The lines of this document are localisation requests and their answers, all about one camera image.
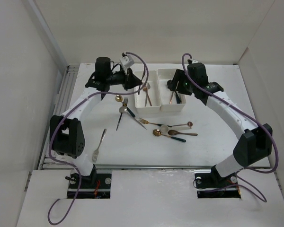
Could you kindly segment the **black spoon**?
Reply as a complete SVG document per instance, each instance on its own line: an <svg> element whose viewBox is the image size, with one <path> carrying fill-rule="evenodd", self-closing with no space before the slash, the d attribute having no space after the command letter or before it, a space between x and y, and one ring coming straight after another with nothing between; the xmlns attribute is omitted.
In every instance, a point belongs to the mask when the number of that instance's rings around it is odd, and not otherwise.
<svg viewBox="0 0 284 227"><path fill-rule="evenodd" d="M171 84L172 84L172 80L168 80L168 81L167 81L168 89L171 88ZM176 102L177 102L177 104L181 104L181 103L182 103L182 100L181 100L181 98L180 98L178 92L177 92L176 90L175 90L175 91L172 91L172 92L174 92L173 95L175 95L175 97L176 97Z"/></svg>

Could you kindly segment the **copper long fork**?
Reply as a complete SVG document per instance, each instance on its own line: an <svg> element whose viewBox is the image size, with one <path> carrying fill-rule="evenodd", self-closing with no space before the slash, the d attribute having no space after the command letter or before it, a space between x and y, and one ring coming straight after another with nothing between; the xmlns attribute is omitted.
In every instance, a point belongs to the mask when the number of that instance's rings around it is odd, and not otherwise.
<svg viewBox="0 0 284 227"><path fill-rule="evenodd" d="M145 92L146 92L146 96L147 96L147 99L148 99L148 101L149 101L149 103L150 103L150 106L152 106L152 102L151 102L151 99L150 99L150 96L149 96L148 90L149 90L149 88L148 88L148 87L144 87L144 88L143 88L143 91L145 91Z"/></svg>

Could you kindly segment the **white measuring scoop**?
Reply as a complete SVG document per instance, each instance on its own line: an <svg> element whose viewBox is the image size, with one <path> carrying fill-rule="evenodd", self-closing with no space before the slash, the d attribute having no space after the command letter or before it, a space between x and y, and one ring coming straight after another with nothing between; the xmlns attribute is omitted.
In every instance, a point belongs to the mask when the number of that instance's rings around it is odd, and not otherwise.
<svg viewBox="0 0 284 227"><path fill-rule="evenodd" d="M170 130L176 130L176 131L182 131L182 130L189 130L191 129L192 127L191 126L188 126L188 125L184 125L184 126L174 126L174 127L169 127L167 125L162 125L160 126L160 131L161 133L165 133L167 134L168 131Z"/></svg>

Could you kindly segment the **gold spoon green handle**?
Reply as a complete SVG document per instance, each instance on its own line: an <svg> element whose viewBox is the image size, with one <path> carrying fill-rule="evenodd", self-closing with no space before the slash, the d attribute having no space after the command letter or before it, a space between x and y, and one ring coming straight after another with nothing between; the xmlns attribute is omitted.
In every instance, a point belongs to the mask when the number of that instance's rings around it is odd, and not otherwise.
<svg viewBox="0 0 284 227"><path fill-rule="evenodd" d="M170 138L170 139L173 139L173 140L176 140L176 141L179 141L179 142L186 143L186 140L185 140L185 139L181 139L181 138L177 138L177 137L174 137L174 136L169 136L169 135L162 134L159 129L154 129L154 130L152 131L152 134L153 134L154 136L156 136L156 137L165 136L165 137L167 137L167 138Z"/></svg>

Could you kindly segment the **copper round spoon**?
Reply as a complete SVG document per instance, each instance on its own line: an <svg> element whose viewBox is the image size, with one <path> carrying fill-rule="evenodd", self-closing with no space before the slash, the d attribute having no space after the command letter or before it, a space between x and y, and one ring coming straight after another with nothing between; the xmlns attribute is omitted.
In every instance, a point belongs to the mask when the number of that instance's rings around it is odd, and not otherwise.
<svg viewBox="0 0 284 227"><path fill-rule="evenodd" d="M170 104L170 105L172 104L173 94L174 94L174 92L171 92L170 101L169 101L169 104Z"/></svg>

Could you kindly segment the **slim silver fork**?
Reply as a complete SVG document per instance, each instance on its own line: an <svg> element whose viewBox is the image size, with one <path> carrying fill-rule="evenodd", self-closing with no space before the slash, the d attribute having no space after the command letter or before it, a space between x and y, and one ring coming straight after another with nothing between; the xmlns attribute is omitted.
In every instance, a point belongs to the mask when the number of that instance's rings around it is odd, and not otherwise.
<svg viewBox="0 0 284 227"><path fill-rule="evenodd" d="M146 85L145 85L145 87L143 88L143 91L146 92L147 100L149 101L150 106L152 106L151 99L150 99L149 94L148 94L148 90L149 90L150 88L151 88L151 87L150 87L150 84L147 82Z"/></svg>

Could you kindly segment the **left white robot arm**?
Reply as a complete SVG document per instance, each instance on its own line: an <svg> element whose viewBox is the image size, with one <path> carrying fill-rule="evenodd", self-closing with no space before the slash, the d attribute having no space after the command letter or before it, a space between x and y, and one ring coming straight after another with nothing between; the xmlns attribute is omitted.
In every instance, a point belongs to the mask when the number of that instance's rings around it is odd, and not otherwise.
<svg viewBox="0 0 284 227"><path fill-rule="evenodd" d="M84 151L85 138L82 122L87 118L95 105L103 100L111 86L122 85L124 90L142 85L131 69L134 61L128 53L120 58L120 70L115 71L108 57L98 57L95 71L91 74L80 97L62 115L50 119L50 150L60 156L71 158L72 166L80 171L80 182L85 187L96 183L92 173L91 156Z"/></svg>

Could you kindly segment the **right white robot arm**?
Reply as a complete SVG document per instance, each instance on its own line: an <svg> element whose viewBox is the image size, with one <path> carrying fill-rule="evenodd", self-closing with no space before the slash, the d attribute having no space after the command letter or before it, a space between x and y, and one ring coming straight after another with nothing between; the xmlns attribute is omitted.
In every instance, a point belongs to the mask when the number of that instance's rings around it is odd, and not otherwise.
<svg viewBox="0 0 284 227"><path fill-rule="evenodd" d="M221 186L229 175L271 154L272 128L250 119L229 99L221 85L209 82L204 64L190 62L187 70L177 69L167 86L171 91L194 95L216 112L238 139L233 153L211 168L210 181L213 185Z"/></svg>

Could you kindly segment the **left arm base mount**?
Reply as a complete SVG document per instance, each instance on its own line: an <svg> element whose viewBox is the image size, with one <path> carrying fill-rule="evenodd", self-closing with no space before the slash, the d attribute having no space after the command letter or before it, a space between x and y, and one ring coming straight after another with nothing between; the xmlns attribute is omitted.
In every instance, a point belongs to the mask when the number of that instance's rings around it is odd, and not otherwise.
<svg viewBox="0 0 284 227"><path fill-rule="evenodd" d="M76 197L76 191L79 186L78 173L71 173L65 179L69 182L67 190L68 199L110 199L112 182L112 171L110 170L97 170L94 166L90 175L82 176Z"/></svg>

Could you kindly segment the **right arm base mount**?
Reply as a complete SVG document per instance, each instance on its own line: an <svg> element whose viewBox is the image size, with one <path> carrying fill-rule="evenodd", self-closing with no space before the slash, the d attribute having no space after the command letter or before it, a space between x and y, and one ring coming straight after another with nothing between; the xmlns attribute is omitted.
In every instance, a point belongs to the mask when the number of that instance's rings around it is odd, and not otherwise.
<svg viewBox="0 0 284 227"><path fill-rule="evenodd" d="M211 168L195 170L194 176L193 185L197 190L198 199L241 198L235 173L220 177L217 171Z"/></svg>

